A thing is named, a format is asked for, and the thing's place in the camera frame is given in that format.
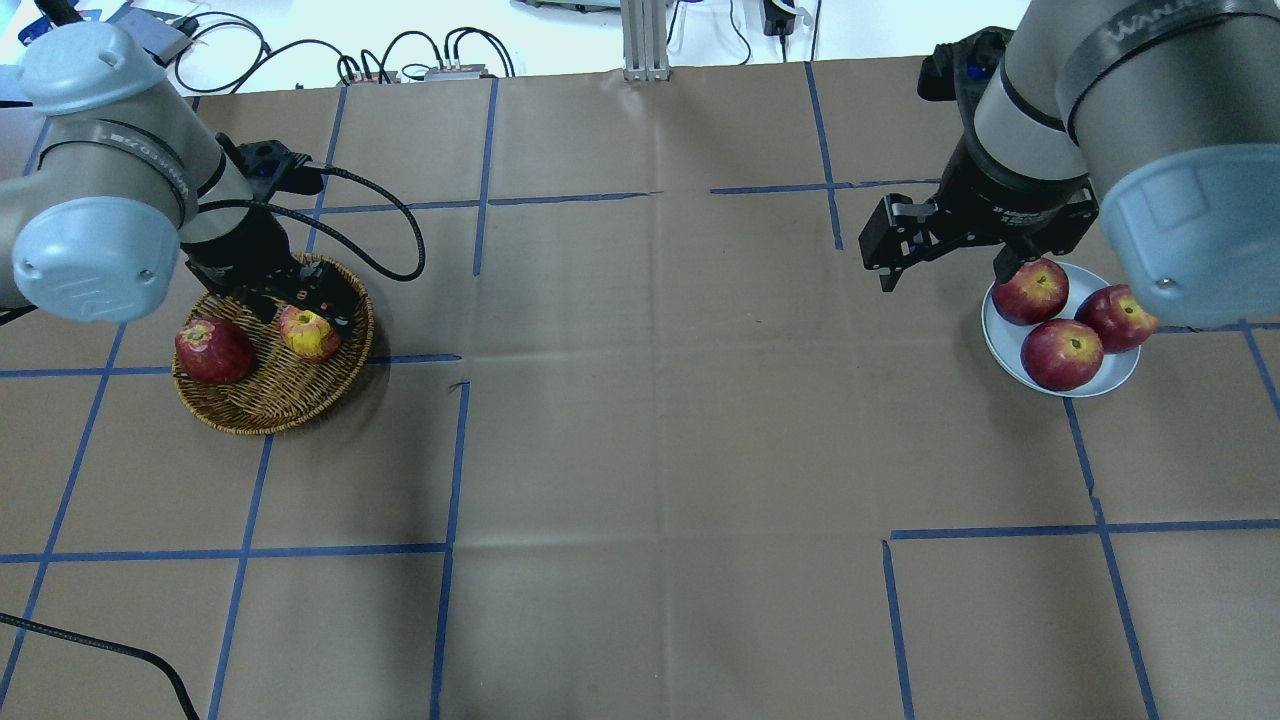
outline white floor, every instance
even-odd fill
[[[753,63],[781,61],[774,37],[765,37],[762,3],[768,0],[682,1],[671,42],[672,65],[728,65],[746,58],[746,47],[730,26],[730,9],[751,45]],[[799,0],[809,14],[818,0]],[[987,26],[1016,27],[1029,0],[824,0],[819,22],[817,59],[923,55],[938,42],[959,40]],[[81,8],[105,6],[102,0],[81,0]],[[136,6],[177,14],[224,10],[242,14],[262,28],[268,42],[280,47],[314,37],[349,55],[370,49],[381,55],[387,42],[404,29],[420,29],[438,42],[460,26],[475,26],[500,37],[518,74],[602,72],[622,65],[622,23],[617,12],[582,14],[520,0],[136,0]],[[13,40],[36,14],[23,0],[8,32],[0,37],[0,63],[13,63],[20,46]],[[205,22],[216,22],[206,18]],[[788,59],[809,59],[812,24],[801,23],[790,38]],[[247,68],[257,46],[250,33],[228,28],[211,33],[184,59],[183,77],[196,87],[221,85]],[[433,61],[421,40],[406,40],[389,65]],[[465,61],[500,68],[497,55],[480,37],[462,46]],[[303,46],[264,65],[242,92],[332,86],[337,82],[335,55],[320,46]]]

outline cable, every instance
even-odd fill
[[[24,620],[14,615],[8,615],[0,612],[0,623],[5,625],[13,625],[14,628],[22,628],[29,633],[40,633],[42,635],[49,635],[51,638],[58,638],[60,641],[68,641],[79,644],[87,644],[88,647],[96,647],[97,650],[106,650],[110,652],[118,652],[120,655],[127,655],[137,660],[145,660],[151,665],[160,669],[161,673],[169,678],[169,684],[173,685],[173,692],[178,696],[178,703],[182,705],[182,712],[187,716],[187,720],[200,720],[200,715],[196,714],[196,707],[191,705],[191,696],[187,693],[187,685],[182,682],[182,675],[173,669],[173,665],[165,662],[163,657],[154,652],[147,652],[136,647],[129,647],[127,644],[114,643],[110,641],[104,641],[99,638],[92,638],[90,635],[82,635],[79,633],[73,633],[70,630],[63,630],[60,628],[54,628],[51,625],[42,625],[40,623],[33,623],[31,620]]]
[[[818,22],[822,20],[822,0],[818,0],[818,9],[813,13],[813,45],[809,47],[809,61],[818,58]]]
[[[387,45],[387,50],[383,51],[381,65],[387,67],[387,60],[388,60],[388,58],[392,56],[392,50],[396,49],[396,44],[397,42],[399,42],[401,40],[403,40],[406,37],[415,37],[415,36],[416,37],[426,38],[426,41],[431,44],[431,53],[435,54],[435,67],[443,68],[444,67],[444,58],[440,55],[440,47],[435,44],[435,40],[431,40],[430,35],[426,35],[425,32],[417,31],[417,29],[407,29],[407,31],[397,35],[394,38],[392,38],[392,41]]]
[[[27,313],[32,313],[33,310],[36,310],[35,305],[27,305],[26,307],[15,307],[13,310],[0,310],[0,325],[8,325],[9,323],[26,315]]]
[[[84,18],[72,8],[67,0],[36,0],[36,8],[49,18],[54,26],[82,22]]]
[[[232,87],[230,94],[234,95],[237,90],[239,90],[241,87],[243,87],[244,83],[248,82],[248,78],[253,73],[256,73],[259,70],[259,68],[261,68],[262,65],[270,63],[274,58],[279,56],[284,51],[292,50],[294,47],[300,47],[302,45],[321,45],[321,46],[328,47],[329,50],[333,50],[334,53],[337,53],[339,58],[343,55],[342,50],[338,50],[338,47],[335,47],[333,44],[325,42],[324,40],[315,40],[315,38],[311,38],[311,37],[307,37],[307,38],[303,38],[303,40],[294,40],[293,42],[285,45],[284,47],[280,47],[279,50],[269,54],[266,58],[262,58],[260,61],[255,63],[253,67],[250,68],[247,73],[244,73],[243,76],[241,76],[239,82],[237,82],[234,85],[234,87]]]
[[[422,274],[422,270],[426,268],[426,241],[422,240],[422,231],[421,228],[417,227],[417,220],[413,218],[413,213],[410,211],[408,206],[401,202],[401,200],[394,195],[392,195],[390,191],[352,172],[344,170],[342,168],[334,168],[333,165],[321,165],[315,169],[319,170],[320,174],[337,176],[339,178],[360,183],[367,187],[369,190],[372,190],[374,192],[381,195],[387,200],[390,200],[390,202],[396,205],[396,209],[404,214],[404,217],[408,219],[410,228],[412,228],[413,231],[413,240],[417,242],[417,266],[413,268],[411,273],[401,274],[388,270],[380,263],[374,260],[367,252],[365,252],[360,246],[352,242],[351,238],[348,238],[347,236],[321,223],[320,220],[303,215],[302,213],[298,213],[296,210],[289,210],[288,208],[280,208],[279,205],[271,205],[270,202],[262,202],[260,200],[233,199],[233,200],[215,200],[212,202],[201,204],[200,211],[205,213],[209,210],[221,210],[224,208],[257,208],[261,210],[275,213],[276,215],[284,215],[285,218],[308,224],[316,228],[317,231],[328,234],[329,237],[337,240],[339,243],[342,243],[343,247],[355,252],[357,258],[364,260],[370,268],[372,268],[379,274],[387,278],[390,278],[397,282],[410,282],[417,279]]]
[[[356,76],[358,74],[360,65],[356,63],[355,58],[351,55],[338,58],[338,79],[342,81],[342,85],[349,86],[356,82]]]
[[[413,73],[408,72],[410,68],[422,68],[426,72],[415,76]],[[410,63],[401,68],[401,77],[407,77],[408,79],[424,81],[426,79],[426,73],[430,70],[431,70],[430,65],[424,65],[422,63]]]
[[[453,37],[454,33],[458,33],[457,38]],[[516,77],[516,63],[515,60],[511,59],[511,53],[507,50],[507,46],[500,40],[498,40],[498,37],[492,32],[480,29],[477,27],[456,27],[451,29],[448,33],[445,33],[444,59],[445,60],[452,59],[456,63],[461,64],[460,61],[462,56],[458,54],[458,44],[462,42],[463,37],[471,33],[476,33],[480,37],[488,40],[489,45],[493,45],[494,50],[498,51],[498,56],[502,59],[502,69],[507,74],[507,77]],[[453,40],[452,47],[449,46],[451,38]]]
[[[671,24],[667,26],[667,47],[671,47],[671,33],[676,31],[677,15],[680,15],[680,0],[676,0],[676,8],[671,12]]]
[[[187,85],[187,82],[182,78],[182,59],[186,58],[188,53],[191,53],[191,47],[188,47],[180,55],[178,55],[177,59],[174,59],[173,77],[174,77],[175,81],[178,81],[178,85],[180,85],[182,87],[189,90],[191,92],[200,92],[200,94],[221,92],[221,91],[224,91],[224,90],[227,90],[229,87],[233,87],[242,78],[244,78],[250,73],[252,73],[253,65],[257,65],[266,56],[269,56],[271,54],[271,46],[266,42],[266,37],[262,36],[262,31],[259,29],[259,27],[256,24],[253,24],[252,22],[250,22],[246,18],[242,18],[241,15],[237,15],[234,13],[223,13],[223,12],[218,12],[218,10],[210,10],[207,13],[197,13],[195,15],[191,15],[187,19],[200,19],[200,18],[211,17],[211,15],[227,17],[227,18],[232,18],[232,19],[218,22],[218,23],[214,23],[214,24],[211,24],[211,26],[209,26],[206,28],[201,28],[200,32],[197,32],[196,35],[191,36],[192,42],[195,42],[197,40],[205,37],[210,32],[214,32],[215,29],[219,29],[219,28],[224,28],[224,27],[239,27],[239,28],[243,28],[243,29],[247,29],[247,31],[252,32],[253,36],[257,37],[257,44],[259,44],[257,55],[253,58],[253,64],[250,67],[248,70],[244,70],[243,74],[241,74],[239,77],[237,77],[236,79],[233,79],[233,81],[230,81],[230,82],[228,82],[225,85],[220,85],[218,87],[207,87],[207,88],[205,88],[205,87],[192,87],[192,86]]]
[[[737,38],[742,41],[742,45],[746,45],[746,59],[739,63],[739,65],[745,65],[751,61],[751,44],[746,41],[742,31],[737,28],[737,20],[733,19],[733,0],[728,0],[728,24],[733,26],[733,32],[737,33]]]
[[[374,55],[369,50],[360,51],[360,63],[365,67],[365,79],[369,79],[369,77],[372,74],[369,72],[369,63],[365,60],[366,56],[369,56],[369,59],[371,59],[374,64],[378,65],[378,82],[390,83],[392,78],[387,76],[387,70],[383,68],[381,61],[378,60],[378,55]]]

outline blue tape line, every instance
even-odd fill
[[[63,530],[63,521],[67,520],[67,509],[72,502],[72,493],[76,492],[76,480],[79,479],[81,465],[84,462],[84,452],[88,450],[88,439],[93,434],[93,424],[97,414],[102,409],[102,397],[106,395],[106,383],[110,379],[111,368],[115,366],[115,356],[120,352],[120,343],[124,341],[127,323],[115,328],[115,340],[111,341],[111,351],[106,355],[106,365],[102,368],[101,378],[97,382],[97,392],[93,393],[93,404],[90,406],[88,418],[84,420],[84,430],[81,433],[79,445],[76,447],[76,459],[72,469],[67,474],[67,486],[63,488],[63,497],[58,502],[58,512],[54,515],[54,525],[49,530],[49,539],[45,541],[45,555],[52,555],[54,546],[58,544],[58,536]],[[45,584],[45,574],[49,571],[49,561],[41,560],[36,569],[36,580],[31,584],[31,594],[27,596],[27,606],[23,609],[23,618],[29,620],[36,612],[36,601],[40,600],[40,591]],[[9,694],[9,683],[13,682],[13,673],[18,667],[18,656],[22,655],[22,643],[26,639],[26,630],[19,629],[9,651],[9,661],[5,664],[4,675],[0,676],[0,710],[4,708],[5,697]]]
[[[813,104],[813,120],[818,127],[818,149],[822,151],[822,177],[827,184],[832,182],[831,155],[827,152],[827,127],[822,122],[822,104],[818,101],[818,82],[813,77],[813,63],[804,64],[804,74],[809,81],[809,101]]]
[[[484,224],[485,211],[489,208],[489,170],[493,167],[493,128],[494,119],[498,117],[498,78],[489,81],[489,117],[485,120],[484,129],[484,161],[480,165],[480,213],[476,218],[476,249],[475,258],[471,260],[471,274],[480,274],[480,265],[484,261]]]
[[[27,164],[22,168],[23,176],[29,176],[36,172],[36,163],[40,161],[40,149],[45,145],[45,138],[49,137],[49,118],[45,118],[45,124],[40,128],[40,135],[36,136],[36,146],[31,149],[31,155],[27,156]]]
[[[1084,488],[1093,497],[1093,465],[1089,462],[1089,454],[1084,450],[1084,434],[1080,432],[1080,419],[1075,415],[1075,404],[1070,397],[1062,398],[1062,407],[1066,409],[1066,421],[1071,425],[1071,441],[1075,443],[1075,456],[1080,461],[1080,473],[1084,475]]]
[[[347,109],[347,86],[343,86],[338,91],[338,110],[333,115],[333,131],[329,133],[329,149],[325,150],[324,161],[326,165],[333,164],[333,154],[338,149],[338,132],[342,131],[342,114]],[[325,182],[320,186],[320,192],[316,195],[316,205],[311,210],[311,218],[315,220],[320,219],[320,214],[324,211],[324,196],[329,190],[329,183]],[[311,228],[307,233],[307,252],[314,252],[316,249],[316,228]]]
[[[218,720],[218,708],[223,702],[223,683],[227,682],[227,662],[232,656],[232,638],[236,635],[236,618],[239,615],[239,600],[244,591],[244,570],[248,568],[250,547],[253,544],[253,529],[257,525],[257,509],[262,502],[262,486],[266,483],[266,468],[271,461],[271,445],[275,436],[262,438],[262,455],[257,462],[257,477],[253,479],[253,496],[248,503],[248,518],[244,520],[244,537],[241,539],[239,562],[236,564],[236,582],[232,585],[232,602],[227,610],[227,626],[223,629],[223,647],[218,653],[218,671],[214,675],[212,697],[209,701],[209,720]]]
[[[1267,388],[1267,397],[1271,398],[1271,407],[1275,410],[1276,416],[1280,418],[1280,395],[1276,395],[1276,384],[1271,379],[1271,372],[1267,369],[1267,361],[1262,359],[1262,350],[1258,347],[1258,341],[1253,337],[1253,329],[1249,328],[1243,320],[1240,322],[1240,332],[1244,333],[1244,342],[1249,345],[1249,352],[1253,354],[1253,363],[1258,366],[1258,374],[1262,375],[1262,384]]]
[[[845,234],[840,228],[840,206],[836,205],[835,190],[827,190],[827,208],[831,210],[831,233],[836,236],[836,250],[844,250]]]
[[[938,184],[942,178],[927,178],[927,179],[904,179],[904,181],[863,181],[863,182],[850,182],[850,183],[836,183],[846,184],[851,190],[861,190],[865,187],[884,187],[887,184]]]
[[[83,378],[101,375],[102,368],[51,368],[47,370],[0,370],[4,378]]]
[[[1240,323],[1234,325],[1217,325],[1213,328],[1189,328],[1185,325],[1160,325],[1156,334],[1199,334],[1199,333],[1234,333],[1240,331]]]
[[[650,197],[655,192],[598,192],[593,195],[549,195],[545,197],[502,197],[490,200],[489,205],[550,205],[556,202],[602,202],[609,200],[630,200],[632,197]]]
[[[852,187],[849,183],[841,186]],[[805,184],[763,184],[756,187],[713,187],[712,195],[764,195],[769,192],[810,192],[815,190],[831,190],[831,183],[812,182]]]
[[[911,702],[911,676],[906,670],[906,643],[902,639],[902,612],[897,606],[897,579],[893,577],[893,553],[888,542],[881,541],[884,559],[884,592],[888,594],[888,624],[893,630],[893,656],[897,657],[897,684],[902,693],[902,717],[915,720]]]
[[[1028,538],[1048,536],[1088,536],[1098,532],[1094,525],[1028,525],[1014,528],[927,528],[893,530],[888,539],[961,539],[961,538]]]
[[[804,74],[809,81],[809,100],[813,102],[813,120],[818,127],[818,149],[822,151],[822,177],[827,179],[827,208],[831,210],[831,233],[836,237],[836,250],[845,249],[845,238],[840,229],[840,206],[836,204],[836,191],[831,187],[831,152],[827,150],[827,127],[822,122],[822,102],[818,100],[818,82],[813,77],[813,63],[804,64]]]
[[[406,202],[404,206],[410,210],[445,210],[451,208],[476,208],[480,205],[479,200],[438,200],[434,202]],[[321,215],[342,215],[347,213],[387,213],[398,211],[399,208],[385,202],[381,205],[344,205],[340,208],[320,208],[319,213]]]
[[[248,556],[260,557],[349,557],[356,555],[436,555],[444,552],[443,542],[420,542],[403,544],[351,544],[320,547],[259,547],[248,551]]]
[[[113,375],[168,375],[173,368],[168,365],[147,365],[137,368],[111,368]]]
[[[1280,530],[1280,518],[1256,520],[1181,520],[1172,523],[1117,523],[1107,525],[1111,534],[1194,533],[1216,530]]]
[[[453,589],[453,543],[458,537],[458,507],[462,501],[462,460],[467,446],[467,414],[471,406],[471,380],[458,383],[458,429],[453,441],[453,488],[449,493],[449,528],[445,533],[444,570],[440,575],[440,605],[435,616],[435,657],[431,665],[431,720],[440,720],[440,692],[444,689],[444,641],[449,624],[449,594]]]
[[[404,365],[404,364],[417,364],[417,363],[457,363],[462,360],[461,355],[384,355],[381,357],[370,357],[367,365]]]
[[[248,557],[343,557],[355,555],[438,555],[447,543],[420,542],[398,544],[329,544],[300,547],[257,547]],[[141,562],[155,560],[236,560],[242,555],[234,548],[210,550],[119,550],[99,552],[14,552],[0,555],[0,565],[29,565],[32,562]]]
[[[55,552],[50,562],[125,562],[145,560],[232,560],[238,550],[124,550],[105,552]]]
[[[1102,512],[1102,502],[1096,497],[1089,497],[1093,503],[1093,518],[1098,524],[1098,538],[1102,539],[1102,555],[1107,561],[1107,573],[1111,575],[1111,589],[1115,591],[1116,607],[1120,610],[1120,624],[1124,626],[1124,637],[1129,643],[1129,656],[1133,659],[1133,669],[1138,675],[1138,689],[1142,692],[1142,703],[1147,707],[1147,720],[1160,720],[1156,710],[1156,697],[1151,692],[1151,680],[1147,678],[1147,664],[1142,660],[1142,648],[1138,646],[1138,632],[1133,626],[1133,616],[1129,614],[1129,597],[1124,592],[1124,582],[1120,580],[1120,566],[1116,565],[1116,552],[1111,546],[1111,533],[1107,529],[1107,519]]]

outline apple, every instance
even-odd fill
[[[1106,352],[1128,352],[1147,342],[1160,320],[1138,305],[1133,288],[1112,284],[1096,290],[1075,311],[1075,319],[1093,328]]]
[[[293,305],[280,311],[280,340],[296,355],[316,363],[328,359],[338,351],[342,336],[333,329],[329,320]]]
[[[1018,269],[1006,283],[996,283],[991,300],[1000,316],[1015,325],[1034,325],[1066,307],[1070,283],[1062,266],[1041,258]]]
[[[173,338],[178,364],[192,380],[234,383],[253,368],[253,341],[239,325],[218,318],[196,318]]]
[[[1036,384],[1056,392],[1075,389],[1102,366],[1102,338],[1093,328],[1059,318],[1037,327],[1023,341],[1023,368]]]

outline wicker basket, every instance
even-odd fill
[[[294,256],[302,263],[328,260],[306,252]],[[174,352],[173,379],[182,404],[206,425],[237,436],[265,436],[297,428],[333,406],[351,389],[374,346],[374,311],[369,293],[360,278],[340,265],[337,268],[361,300],[351,337],[323,363],[294,355],[280,341],[275,323],[262,324],[239,302],[209,293],[202,296],[186,322],[221,318],[236,323],[253,341],[257,361],[253,370],[237,383],[204,384],[187,377]]]

